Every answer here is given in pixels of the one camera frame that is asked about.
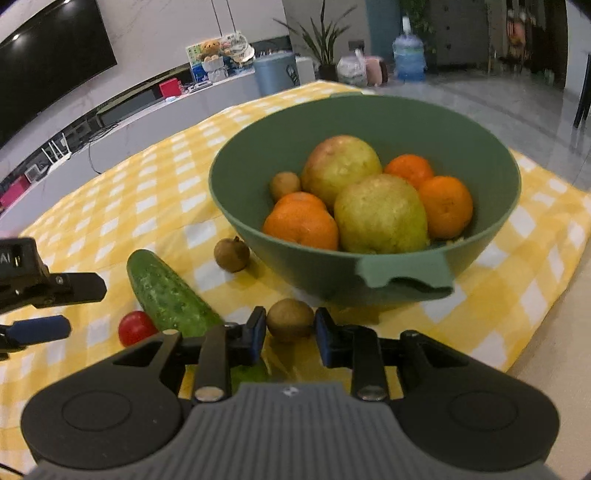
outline television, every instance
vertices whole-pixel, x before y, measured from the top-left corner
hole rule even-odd
[[[0,0],[0,15],[8,10],[8,7],[10,7],[15,1],[16,0]]]
[[[114,65],[96,0],[45,7],[0,43],[0,148],[52,103]]]

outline white wall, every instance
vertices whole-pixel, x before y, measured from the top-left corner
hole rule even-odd
[[[17,0],[0,17],[0,41],[49,3],[51,0]],[[226,0],[214,3],[222,32],[233,31]],[[210,0],[98,0],[98,4],[118,65],[56,102],[1,148],[0,179],[48,138],[96,106],[187,63],[187,45],[219,36]],[[272,21],[273,17],[285,19],[281,0],[229,0],[229,5],[236,28],[249,41],[286,35],[287,30]]]
[[[328,24],[331,20],[336,20],[343,12],[353,5],[357,5],[357,10],[352,12],[340,22],[341,26],[351,25],[335,44],[335,59],[338,61],[343,55],[349,54],[349,40],[364,40],[366,53],[371,52],[371,39],[369,36],[369,24],[365,1],[361,0],[339,0],[326,2],[326,14],[324,21]],[[283,0],[287,22],[291,27],[298,29],[297,21],[313,35],[310,17],[314,19],[316,25],[320,24],[320,8],[322,0]],[[290,34],[291,43],[297,53],[310,55],[305,42],[298,36]]]
[[[569,0],[566,2],[566,15],[569,19],[569,64],[565,90],[578,97],[585,80],[587,53],[591,51],[591,21]]]

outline chair leg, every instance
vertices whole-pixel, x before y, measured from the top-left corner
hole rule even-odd
[[[585,102],[585,108],[583,110],[582,121],[586,121],[589,116],[589,109],[591,109],[591,92],[587,92],[587,101]]]
[[[587,72],[583,83],[583,91],[579,100],[577,115],[574,117],[574,127],[578,128],[583,118],[589,114],[589,102],[591,102],[591,53],[587,57]]]

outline cucumber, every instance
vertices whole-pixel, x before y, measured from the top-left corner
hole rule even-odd
[[[222,318],[197,295],[158,255],[136,250],[127,260],[127,275],[135,297],[159,331],[176,329],[184,337],[201,337]],[[265,364],[234,367],[232,389],[241,382],[264,382],[268,379]]]

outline gray trash can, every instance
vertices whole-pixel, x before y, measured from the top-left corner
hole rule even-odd
[[[296,54],[289,51],[255,59],[256,82],[263,96],[300,85],[295,57]]]

